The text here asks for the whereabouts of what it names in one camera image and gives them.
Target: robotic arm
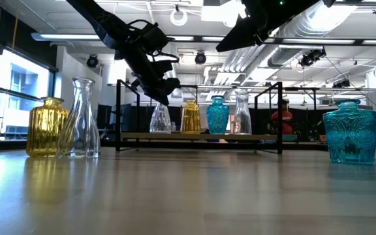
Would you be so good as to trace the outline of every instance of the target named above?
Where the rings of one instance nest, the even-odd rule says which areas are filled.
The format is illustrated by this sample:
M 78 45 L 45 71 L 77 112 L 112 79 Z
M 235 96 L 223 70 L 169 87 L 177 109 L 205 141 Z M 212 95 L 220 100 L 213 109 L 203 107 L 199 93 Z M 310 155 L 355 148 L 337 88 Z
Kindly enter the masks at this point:
M 145 20 L 125 23 L 116 15 L 102 9 L 94 0 L 67 0 L 94 28 L 105 46 L 116 51 L 115 59 L 124 59 L 137 77 L 137 83 L 144 94 L 162 104 L 168 105 L 169 95 L 180 86 L 177 78 L 163 79 L 165 72 L 172 70 L 172 63 L 179 58 L 161 50 L 171 41 L 157 27 Z M 143 29 L 133 27 L 136 22 L 144 22 Z M 174 60 L 155 61 L 155 56 L 165 55 Z

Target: red shirt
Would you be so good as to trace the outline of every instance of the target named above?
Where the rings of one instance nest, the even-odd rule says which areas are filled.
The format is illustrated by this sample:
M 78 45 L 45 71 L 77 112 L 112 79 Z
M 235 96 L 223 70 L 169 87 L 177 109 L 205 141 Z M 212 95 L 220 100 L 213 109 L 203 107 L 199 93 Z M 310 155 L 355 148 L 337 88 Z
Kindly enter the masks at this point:
M 272 114 L 271 120 L 278 119 L 278 111 Z M 288 111 L 282 111 L 282 120 L 290 121 L 292 119 L 292 114 Z M 292 134 L 292 127 L 285 122 L 282 122 L 282 134 Z

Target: wooden shelf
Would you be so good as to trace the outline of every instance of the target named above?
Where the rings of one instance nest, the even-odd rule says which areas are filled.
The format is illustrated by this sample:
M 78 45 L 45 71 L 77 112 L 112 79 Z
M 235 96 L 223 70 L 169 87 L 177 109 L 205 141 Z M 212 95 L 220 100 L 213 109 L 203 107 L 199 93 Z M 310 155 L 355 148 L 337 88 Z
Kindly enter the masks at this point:
M 265 134 L 151 134 L 122 133 L 122 138 L 171 139 L 171 140 L 277 140 L 276 135 Z

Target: spotlight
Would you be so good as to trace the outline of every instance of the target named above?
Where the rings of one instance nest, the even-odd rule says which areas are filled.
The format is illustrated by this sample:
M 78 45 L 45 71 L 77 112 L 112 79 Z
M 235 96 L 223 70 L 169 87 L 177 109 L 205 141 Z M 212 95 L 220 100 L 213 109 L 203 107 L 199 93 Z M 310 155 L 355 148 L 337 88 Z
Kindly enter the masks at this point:
M 203 65 L 207 61 L 207 57 L 204 52 L 197 52 L 195 56 L 195 63 L 197 65 Z
M 332 88 L 345 88 L 345 87 L 350 87 L 350 86 L 351 86 L 351 82 L 348 79 L 346 79 L 341 82 L 334 83 Z
M 298 62 L 303 68 L 311 66 L 312 64 L 316 63 L 320 60 L 320 58 L 326 55 L 326 50 L 312 50 L 308 54 L 303 54 L 303 58 L 301 58 L 300 62 Z
M 89 68 L 97 68 L 98 65 L 99 65 L 98 55 L 97 54 L 91 54 L 91 55 L 89 55 L 89 58 L 86 61 L 86 65 Z

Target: ceiling pipe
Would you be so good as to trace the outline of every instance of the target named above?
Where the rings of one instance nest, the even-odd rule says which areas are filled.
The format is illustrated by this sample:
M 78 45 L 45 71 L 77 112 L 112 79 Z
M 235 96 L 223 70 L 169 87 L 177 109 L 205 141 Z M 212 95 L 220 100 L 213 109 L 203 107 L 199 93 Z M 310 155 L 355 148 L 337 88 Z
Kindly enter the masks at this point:
M 230 63 L 227 64 L 227 67 L 224 68 L 224 71 L 230 71 L 230 68 L 233 64 L 236 63 L 236 60 L 238 58 L 238 55 L 240 55 L 241 53 L 243 52 L 243 48 L 242 49 L 237 49 L 234 53 L 233 53 L 233 58 L 232 60 L 230 61 Z
M 236 55 L 236 58 L 234 59 L 234 62 L 231 64 L 231 66 L 228 68 L 231 72 L 236 72 L 234 69 L 236 67 L 237 63 L 242 62 L 242 60 L 245 59 L 245 54 L 249 51 L 248 48 L 242 48 L 240 49 L 239 53 Z
M 254 46 L 253 49 L 250 51 L 249 55 L 246 57 L 245 61 L 242 61 L 240 63 L 240 71 L 245 71 L 245 69 L 252 63 L 252 61 L 256 58 L 256 56 L 259 54 L 259 52 L 264 48 L 265 46 Z
M 289 23 L 282 26 L 281 29 L 276 33 L 277 37 L 324 37 L 338 25 L 342 24 L 343 21 L 355 10 L 356 7 L 341 7 L 338 10 L 337 7 L 332 6 L 327 8 L 322 1 L 319 1 L 309 9 L 305 10 L 295 18 L 293 18 Z M 274 45 L 265 45 L 264 49 L 261 50 L 257 59 L 252 63 L 252 65 L 246 70 L 247 78 L 250 77 L 258 69 L 260 65 L 264 64 L 268 67 L 285 66 L 291 59 L 296 57 L 302 49 L 288 49 L 279 48 Z M 275 74 L 278 70 L 273 70 L 274 73 L 265 76 L 271 76 Z M 266 78 L 255 78 L 256 80 L 265 80 Z
M 226 71 L 227 70 L 227 65 L 233 60 L 233 57 L 234 57 L 234 52 L 237 51 L 237 50 L 234 50 L 234 51 L 231 51 L 228 56 L 226 57 L 225 59 L 225 62 L 223 63 L 223 66 L 221 67 L 221 69 L 223 71 Z

